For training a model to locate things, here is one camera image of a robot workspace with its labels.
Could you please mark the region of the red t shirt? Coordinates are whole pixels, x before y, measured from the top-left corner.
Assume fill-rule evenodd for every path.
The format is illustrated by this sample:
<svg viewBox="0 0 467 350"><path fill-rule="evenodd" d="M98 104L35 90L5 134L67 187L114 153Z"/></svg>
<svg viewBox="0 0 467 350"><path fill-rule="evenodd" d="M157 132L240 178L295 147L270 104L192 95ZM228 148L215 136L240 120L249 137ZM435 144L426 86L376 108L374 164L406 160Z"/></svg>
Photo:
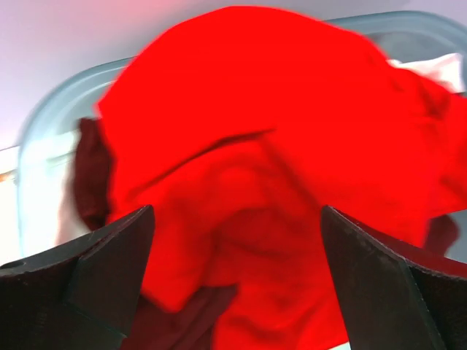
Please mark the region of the red t shirt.
<svg viewBox="0 0 467 350"><path fill-rule="evenodd" d="M320 235L333 206L422 246L466 207L466 100L369 40L226 7L169 29L99 101L111 220L151 205L142 294L178 312L235 284L216 349L347 340Z"/></svg>

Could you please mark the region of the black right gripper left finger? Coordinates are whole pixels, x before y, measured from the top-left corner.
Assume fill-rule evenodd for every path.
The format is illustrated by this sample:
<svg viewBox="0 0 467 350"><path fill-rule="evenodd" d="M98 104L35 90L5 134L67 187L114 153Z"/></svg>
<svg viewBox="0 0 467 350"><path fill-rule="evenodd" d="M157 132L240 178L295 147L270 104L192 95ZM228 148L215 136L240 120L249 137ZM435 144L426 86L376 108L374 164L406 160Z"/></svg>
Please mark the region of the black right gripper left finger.
<svg viewBox="0 0 467 350"><path fill-rule="evenodd" d="M144 206L52 249L1 266L2 349L119 349L153 242Z"/></svg>

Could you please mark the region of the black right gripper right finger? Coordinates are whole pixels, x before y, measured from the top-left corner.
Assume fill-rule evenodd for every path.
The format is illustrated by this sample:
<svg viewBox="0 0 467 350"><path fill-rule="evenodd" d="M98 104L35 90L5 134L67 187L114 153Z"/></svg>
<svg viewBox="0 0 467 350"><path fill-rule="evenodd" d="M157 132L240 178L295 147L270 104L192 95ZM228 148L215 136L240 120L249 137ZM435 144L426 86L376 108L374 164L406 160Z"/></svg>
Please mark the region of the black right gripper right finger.
<svg viewBox="0 0 467 350"><path fill-rule="evenodd" d="M351 349L465 349L466 264L321 211Z"/></svg>

